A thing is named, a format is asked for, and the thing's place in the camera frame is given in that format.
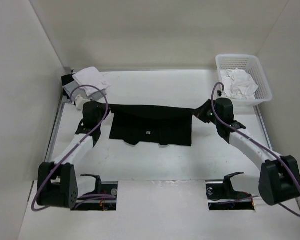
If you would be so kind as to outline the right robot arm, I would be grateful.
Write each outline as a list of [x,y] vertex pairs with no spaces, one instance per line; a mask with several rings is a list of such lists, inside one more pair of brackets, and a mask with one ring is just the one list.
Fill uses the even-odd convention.
[[234,106],[228,98],[207,100],[193,111],[203,123],[216,126],[218,135],[241,151],[260,171],[258,179],[250,183],[253,194],[269,206],[300,197],[300,171],[291,155],[282,156],[257,141],[246,127],[235,120]]

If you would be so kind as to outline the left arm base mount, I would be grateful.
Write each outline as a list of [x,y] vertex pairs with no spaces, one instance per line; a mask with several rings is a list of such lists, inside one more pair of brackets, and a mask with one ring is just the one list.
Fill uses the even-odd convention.
[[102,182],[99,175],[83,174],[92,180],[92,190],[78,197],[72,211],[116,211],[118,200],[118,182]]

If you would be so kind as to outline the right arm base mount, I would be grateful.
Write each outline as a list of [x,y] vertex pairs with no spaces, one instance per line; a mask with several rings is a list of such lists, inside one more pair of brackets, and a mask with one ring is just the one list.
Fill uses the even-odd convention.
[[243,174],[243,172],[235,172],[224,176],[223,180],[206,182],[206,196],[210,211],[255,210],[253,195],[233,188],[232,178]]

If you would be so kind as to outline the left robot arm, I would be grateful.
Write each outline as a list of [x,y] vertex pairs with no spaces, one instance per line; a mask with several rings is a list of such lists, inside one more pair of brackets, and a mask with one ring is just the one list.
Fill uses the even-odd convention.
[[88,101],[74,138],[61,155],[38,168],[37,193],[32,202],[40,210],[49,207],[74,209],[77,200],[102,197],[101,178],[79,173],[76,169],[101,136],[101,125],[110,111],[109,105]]

